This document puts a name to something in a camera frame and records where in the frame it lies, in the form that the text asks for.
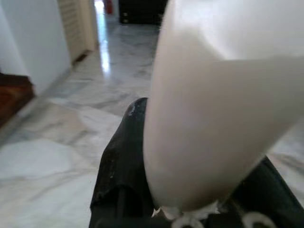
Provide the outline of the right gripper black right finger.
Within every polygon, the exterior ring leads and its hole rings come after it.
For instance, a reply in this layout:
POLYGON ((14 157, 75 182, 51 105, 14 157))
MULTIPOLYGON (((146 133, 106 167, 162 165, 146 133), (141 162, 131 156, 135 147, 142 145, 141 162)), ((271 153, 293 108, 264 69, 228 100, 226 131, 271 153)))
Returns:
POLYGON ((267 216, 278 228, 304 226, 303 207, 267 157, 220 206, 220 214, 209 216, 209 227, 242 228, 249 212, 267 216))

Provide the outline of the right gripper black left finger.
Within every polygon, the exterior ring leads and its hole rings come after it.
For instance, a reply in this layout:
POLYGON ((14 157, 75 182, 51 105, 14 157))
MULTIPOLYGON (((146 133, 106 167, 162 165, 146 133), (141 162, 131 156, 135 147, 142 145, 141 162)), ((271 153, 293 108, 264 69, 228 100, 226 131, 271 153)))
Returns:
POLYGON ((143 162, 147 98, 134 101, 106 146, 91 200, 91 228, 164 228, 153 218, 154 203, 143 162))

